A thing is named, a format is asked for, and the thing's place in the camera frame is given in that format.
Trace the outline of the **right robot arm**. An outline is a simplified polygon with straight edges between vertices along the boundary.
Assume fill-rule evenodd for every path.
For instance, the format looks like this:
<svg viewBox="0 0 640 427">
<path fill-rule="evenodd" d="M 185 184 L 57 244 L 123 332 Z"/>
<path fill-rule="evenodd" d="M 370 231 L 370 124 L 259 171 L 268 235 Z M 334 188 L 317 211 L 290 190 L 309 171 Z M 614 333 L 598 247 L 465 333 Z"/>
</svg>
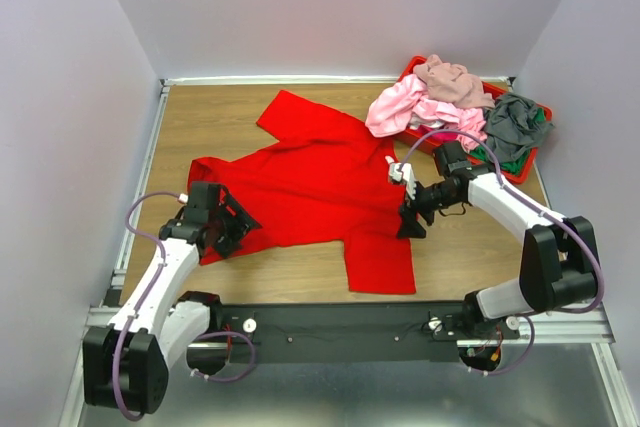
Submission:
<svg viewBox="0 0 640 427">
<path fill-rule="evenodd" d="M 489 163 L 474 165 L 459 142 L 434 151 L 441 181 L 423 186 L 406 162 L 390 162 L 388 178 L 405 189 L 399 208 L 399 238 L 423 239 L 435 216 L 454 205 L 481 209 L 521 243 L 519 274 L 499 285 L 467 294 L 453 317 L 455 329 L 480 339 L 496 324 L 519 314 L 584 313 L 604 294 L 592 224 L 566 217 L 515 188 Z"/>
</svg>

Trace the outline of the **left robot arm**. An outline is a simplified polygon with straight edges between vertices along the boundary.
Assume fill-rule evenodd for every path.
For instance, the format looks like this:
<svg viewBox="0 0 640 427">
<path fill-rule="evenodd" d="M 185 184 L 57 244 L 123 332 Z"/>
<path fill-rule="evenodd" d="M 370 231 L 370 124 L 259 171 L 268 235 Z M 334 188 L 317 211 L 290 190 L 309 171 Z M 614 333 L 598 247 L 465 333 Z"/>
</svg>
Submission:
<svg viewBox="0 0 640 427">
<path fill-rule="evenodd" d="M 133 293 L 106 325 L 89 328 L 82 340 L 86 403 L 115 408 L 131 422 L 158 410 L 170 368 L 196 340 L 245 343 L 248 365 L 232 381 L 247 376 L 257 361 L 252 340 L 225 328 L 217 296 L 178 290 L 208 251 L 229 257 L 259 223 L 219 183 L 196 181 L 174 198 L 178 213 L 157 233 L 143 235 L 155 252 Z"/>
</svg>

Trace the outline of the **red plastic bin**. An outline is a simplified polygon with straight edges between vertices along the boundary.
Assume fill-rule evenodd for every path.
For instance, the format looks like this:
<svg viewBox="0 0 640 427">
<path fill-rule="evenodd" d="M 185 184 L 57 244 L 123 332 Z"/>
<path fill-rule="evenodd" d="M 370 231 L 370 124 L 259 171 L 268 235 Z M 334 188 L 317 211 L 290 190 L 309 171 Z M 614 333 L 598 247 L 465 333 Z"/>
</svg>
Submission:
<svg viewBox="0 0 640 427">
<path fill-rule="evenodd" d="M 426 58 L 424 56 L 414 56 L 408 62 L 406 67 L 404 68 L 402 74 L 399 76 L 398 80 L 402 80 L 407 75 L 413 72 L 413 69 L 417 65 L 421 65 L 426 62 Z M 486 79 L 482 81 L 483 88 L 486 93 L 489 93 L 494 100 L 498 97 L 502 96 L 507 92 L 506 87 L 508 86 L 506 80 L 490 80 Z M 416 133 L 416 130 L 412 130 L 407 128 L 405 131 L 397 134 L 395 139 L 399 142 L 402 142 L 405 145 L 411 146 L 418 139 L 420 135 Z M 433 151 L 439 147 L 441 143 L 433 142 L 429 139 L 423 141 L 417 148 L 418 151 L 423 152 L 427 155 L 432 155 Z M 525 152 L 518 160 L 515 162 L 502 163 L 501 166 L 505 167 L 503 174 L 505 177 L 513 184 L 522 184 L 524 183 L 530 171 L 533 169 L 534 161 L 538 152 L 538 148 L 534 147 Z"/>
</svg>

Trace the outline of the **red t-shirt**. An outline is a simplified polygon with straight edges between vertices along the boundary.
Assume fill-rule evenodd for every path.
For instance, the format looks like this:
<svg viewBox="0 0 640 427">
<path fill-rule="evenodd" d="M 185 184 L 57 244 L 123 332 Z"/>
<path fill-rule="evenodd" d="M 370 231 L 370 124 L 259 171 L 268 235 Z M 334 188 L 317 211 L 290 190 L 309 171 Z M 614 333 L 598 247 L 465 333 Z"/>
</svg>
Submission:
<svg viewBox="0 0 640 427">
<path fill-rule="evenodd" d="M 197 158 L 188 174 L 189 182 L 225 185 L 260 223 L 240 255 L 340 241 L 350 291 L 415 293 L 411 244 L 397 236 L 404 189 L 388 180 L 392 140 L 288 91 L 256 123 L 274 144 L 234 161 Z"/>
</svg>

